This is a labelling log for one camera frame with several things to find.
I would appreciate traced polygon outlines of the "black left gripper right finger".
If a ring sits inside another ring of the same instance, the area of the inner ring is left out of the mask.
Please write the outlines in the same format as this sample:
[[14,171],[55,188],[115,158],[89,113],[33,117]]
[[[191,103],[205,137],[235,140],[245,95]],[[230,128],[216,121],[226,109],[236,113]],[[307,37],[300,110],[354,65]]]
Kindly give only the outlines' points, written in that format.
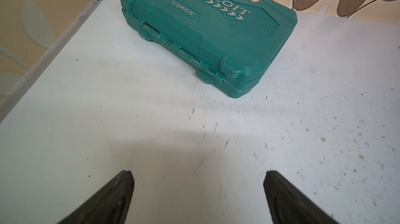
[[274,224],[337,223],[276,170],[266,173],[263,187]]

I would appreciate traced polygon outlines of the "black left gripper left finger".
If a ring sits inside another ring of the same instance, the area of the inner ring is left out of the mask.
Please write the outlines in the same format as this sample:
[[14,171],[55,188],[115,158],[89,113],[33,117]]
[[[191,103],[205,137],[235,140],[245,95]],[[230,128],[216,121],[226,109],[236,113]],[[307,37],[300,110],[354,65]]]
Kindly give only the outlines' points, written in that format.
[[131,171],[122,170],[61,224],[124,224],[134,192]]

